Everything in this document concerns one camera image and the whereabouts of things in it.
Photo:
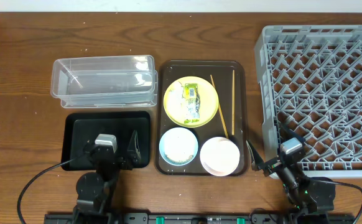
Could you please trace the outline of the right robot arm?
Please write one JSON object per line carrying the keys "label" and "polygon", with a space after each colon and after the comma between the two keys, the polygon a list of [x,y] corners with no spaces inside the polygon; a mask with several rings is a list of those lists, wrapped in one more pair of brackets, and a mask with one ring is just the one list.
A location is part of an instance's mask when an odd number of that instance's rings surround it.
{"label": "right robot arm", "polygon": [[335,186],[326,177],[310,178],[298,166],[305,156],[305,138],[281,125],[287,140],[281,143],[276,157],[263,161],[253,145],[246,145],[254,171],[263,171],[268,177],[277,174],[289,202],[295,205],[287,215],[272,219],[275,223],[329,223],[327,212],[334,209]]}

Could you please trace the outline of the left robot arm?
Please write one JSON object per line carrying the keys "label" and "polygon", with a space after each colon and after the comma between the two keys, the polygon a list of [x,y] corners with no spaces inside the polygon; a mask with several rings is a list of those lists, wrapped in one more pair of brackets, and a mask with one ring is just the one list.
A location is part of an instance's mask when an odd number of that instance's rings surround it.
{"label": "left robot arm", "polygon": [[141,163],[137,131],[132,132],[126,147],[119,147],[114,135],[99,134],[83,152],[95,171],[77,181],[72,223],[122,223],[123,215],[112,207],[112,199],[120,171],[133,170]]}

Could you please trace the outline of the green yellow snack wrapper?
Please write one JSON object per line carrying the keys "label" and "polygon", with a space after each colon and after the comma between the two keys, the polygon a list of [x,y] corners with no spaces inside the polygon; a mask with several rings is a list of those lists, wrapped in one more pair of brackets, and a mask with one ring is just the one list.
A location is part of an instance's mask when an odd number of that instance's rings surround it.
{"label": "green yellow snack wrapper", "polygon": [[197,83],[186,83],[183,88],[183,98],[185,103],[183,104],[185,116],[184,124],[196,123],[200,120],[200,97],[198,94]]}

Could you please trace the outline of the light blue bowl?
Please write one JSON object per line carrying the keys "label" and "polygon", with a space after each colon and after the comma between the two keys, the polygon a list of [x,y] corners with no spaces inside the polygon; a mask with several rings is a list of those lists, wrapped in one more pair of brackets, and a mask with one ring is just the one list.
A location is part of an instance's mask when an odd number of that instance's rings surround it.
{"label": "light blue bowl", "polygon": [[197,137],[186,128],[172,128],[159,141],[159,154],[172,166],[184,166],[192,162],[198,152]]}

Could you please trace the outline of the pink white bowl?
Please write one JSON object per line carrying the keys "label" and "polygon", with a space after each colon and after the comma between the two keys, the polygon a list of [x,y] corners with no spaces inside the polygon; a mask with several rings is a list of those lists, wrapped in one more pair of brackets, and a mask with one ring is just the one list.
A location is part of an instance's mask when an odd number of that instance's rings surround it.
{"label": "pink white bowl", "polygon": [[237,145],[227,138],[211,138],[200,149],[203,168],[214,176],[223,177],[233,173],[239,165],[239,159]]}

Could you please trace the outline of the yellow round plate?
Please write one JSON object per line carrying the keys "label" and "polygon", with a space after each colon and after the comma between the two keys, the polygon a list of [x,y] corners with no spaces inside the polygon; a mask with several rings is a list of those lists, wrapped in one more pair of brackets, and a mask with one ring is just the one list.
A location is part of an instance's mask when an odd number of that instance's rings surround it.
{"label": "yellow round plate", "polygon": [[[167,109],[167,96],[168,96],[168,90],[174,82],[180,82],[183,85],[183,87],[186,83],[198,84],[198,94],[200,97],[200,109],[199,109],[200,120],[198,122],[188,123],[188,124],[183,123],[185,116],[183,104],[185,103],[185,99],[182,104],[182,112],[180,113],[180,116],[177,119],[173,119],[173,117],[171,117],[171,115],[169,114]],[[172,120],[177,125],[186,128],[197,128],[211,121],[218,111],[218,94],[216,90],[213,88],[212,84],[200,77],[182,77],[174,82],[172,82],[169,85],[163,96],[164,110],[166,115],[170,118],[170,120]]]}

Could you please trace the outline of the white tissue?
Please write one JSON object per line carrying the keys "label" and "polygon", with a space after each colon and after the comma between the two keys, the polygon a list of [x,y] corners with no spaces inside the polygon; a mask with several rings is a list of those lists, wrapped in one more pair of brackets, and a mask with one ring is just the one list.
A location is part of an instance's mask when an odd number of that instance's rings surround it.
{"label": "white tissue", "polygon": [[167,109],[173,119],[180,116],[183,101],[183,85],[180,82],[174,82],[169,88],[167,96]]}

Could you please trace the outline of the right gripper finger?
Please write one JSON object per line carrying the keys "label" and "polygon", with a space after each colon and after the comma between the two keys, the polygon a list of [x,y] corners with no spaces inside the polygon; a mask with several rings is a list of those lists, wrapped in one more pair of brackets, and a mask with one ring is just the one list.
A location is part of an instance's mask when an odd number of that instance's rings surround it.
{"label": "right gripper finger", "polygon": [[282,142],[286,142],[292,138],[296,138],[302,145],[305,144],[305,138],[295,133],[286,124],[281,123],[280,128]]}
{"label": "right gripper finger", "polygon": [[251,168],[254,171],[262,170],[262,165],[264,164],[264,161],[262,157],[259,155],[257,150],[253,147],[253,145],[250,143],[250,141],[246,141],[246,145],[249,151],[250,160],[251,160]]}

